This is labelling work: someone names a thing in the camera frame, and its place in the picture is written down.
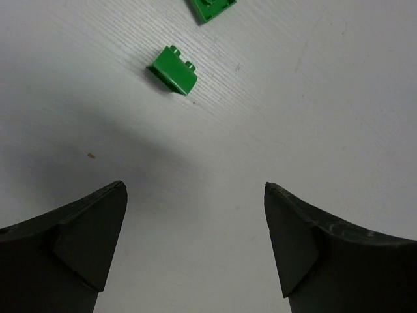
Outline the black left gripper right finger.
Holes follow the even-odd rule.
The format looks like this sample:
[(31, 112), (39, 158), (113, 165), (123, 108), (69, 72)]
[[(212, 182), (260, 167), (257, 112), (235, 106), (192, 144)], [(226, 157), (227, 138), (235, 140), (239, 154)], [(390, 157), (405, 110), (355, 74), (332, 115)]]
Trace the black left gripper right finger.
[(292, 312), (415, 312), (416, 241), (369, 230), (265, 185), (265, 216)]

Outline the green lego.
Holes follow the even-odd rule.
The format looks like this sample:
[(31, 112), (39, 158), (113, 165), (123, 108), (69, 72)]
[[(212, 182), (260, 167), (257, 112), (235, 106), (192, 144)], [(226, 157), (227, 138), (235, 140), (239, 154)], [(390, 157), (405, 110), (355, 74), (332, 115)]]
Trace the green lego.
[(190, 61), (183, 61), (180, 55), (176, 46), (166, 46), (147, 69), (170, 91), (186, 96), (194, 88), (197, 75), (195, 66)]

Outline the green lego plate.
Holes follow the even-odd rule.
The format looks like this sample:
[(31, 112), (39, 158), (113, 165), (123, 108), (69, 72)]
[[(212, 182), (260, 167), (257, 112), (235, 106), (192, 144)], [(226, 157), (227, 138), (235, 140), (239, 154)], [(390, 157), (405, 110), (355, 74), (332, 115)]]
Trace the green lego plate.
[(198, 24), (205, 24), (237, 3), (236, 0), (189, 0)]

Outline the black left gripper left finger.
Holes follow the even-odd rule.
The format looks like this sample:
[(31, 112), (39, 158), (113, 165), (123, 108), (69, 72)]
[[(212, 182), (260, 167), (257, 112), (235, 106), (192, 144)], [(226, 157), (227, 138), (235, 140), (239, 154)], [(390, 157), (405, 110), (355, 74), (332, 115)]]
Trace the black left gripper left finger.
[(2, 312), (93, 312), (127, 208), (115, 181), (1, 229)]

